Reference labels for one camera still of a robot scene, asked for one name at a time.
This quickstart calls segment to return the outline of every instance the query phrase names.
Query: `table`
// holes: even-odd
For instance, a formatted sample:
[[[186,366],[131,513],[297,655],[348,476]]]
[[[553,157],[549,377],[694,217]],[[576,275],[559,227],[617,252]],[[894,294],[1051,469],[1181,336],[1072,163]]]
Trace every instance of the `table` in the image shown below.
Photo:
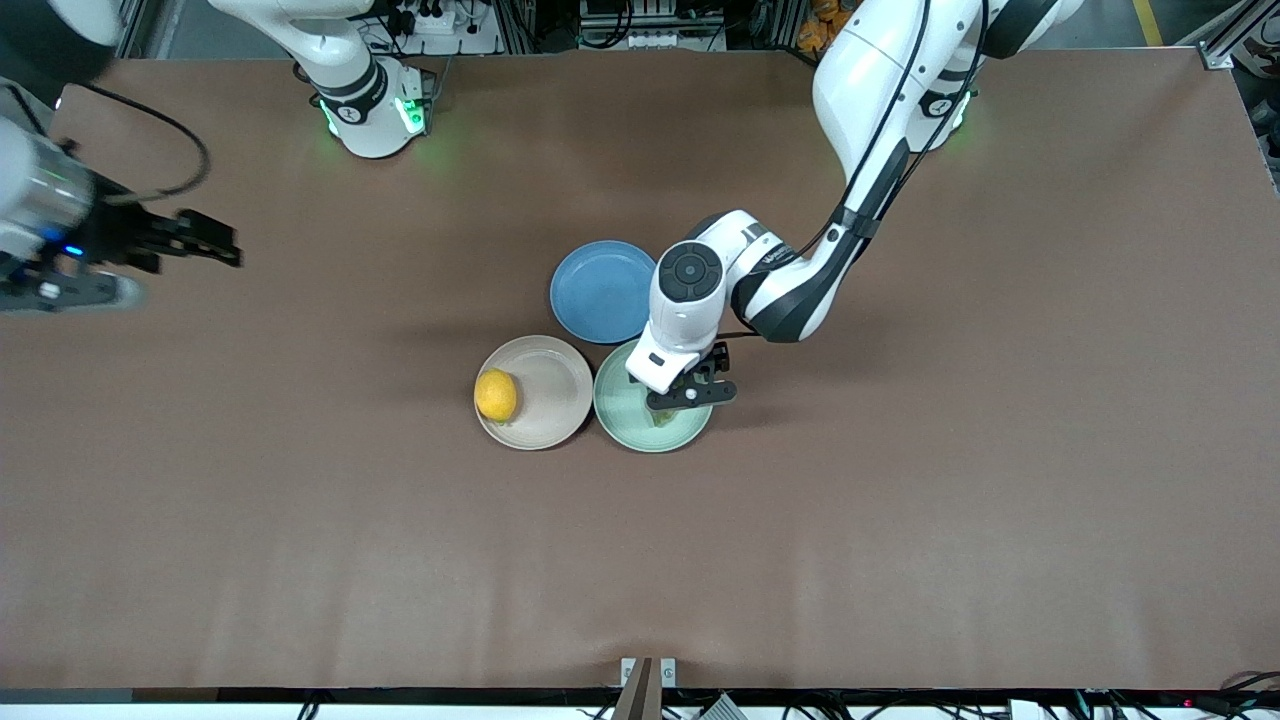
[[[1280,205],[1192,50],[992,63],[808,342],[695,445],[507,451],[471,382],[571,249],[841,191],[785,55],[454,63],[366,161],[285,63],[129,61],[246,266],[0,322],[5,685],[1216,687],[1280,664]],[[134,188],[177,133],[68,92]],[[157,205],[166,210],[173,202]],[[576,343],[593,363],[608,348]]]

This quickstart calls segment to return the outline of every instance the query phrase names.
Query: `gray floor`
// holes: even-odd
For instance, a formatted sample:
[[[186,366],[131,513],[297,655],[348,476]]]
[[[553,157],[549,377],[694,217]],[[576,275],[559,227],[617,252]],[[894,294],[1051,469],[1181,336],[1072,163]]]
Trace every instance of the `gray floor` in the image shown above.
[[[1156,24],[1172,44],[1210,20],[1233,0],[1149,0]],[[1142,47],[1147,45],[1134,0],[1084,0],[1065,24],[1051,29],[1037,47]],[[151,38],[152,58],[283,58],[284,53],[244,23],[214,10],[209,0],[169,0]]]

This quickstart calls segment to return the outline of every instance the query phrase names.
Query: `lemon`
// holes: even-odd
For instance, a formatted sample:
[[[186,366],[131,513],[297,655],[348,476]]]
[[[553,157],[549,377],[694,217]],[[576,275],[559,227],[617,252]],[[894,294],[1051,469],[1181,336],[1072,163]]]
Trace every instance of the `lemon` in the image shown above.
[[[506,423],[516,414],[516,380],[494,368],[476,378],[476,410],[495,423]]]

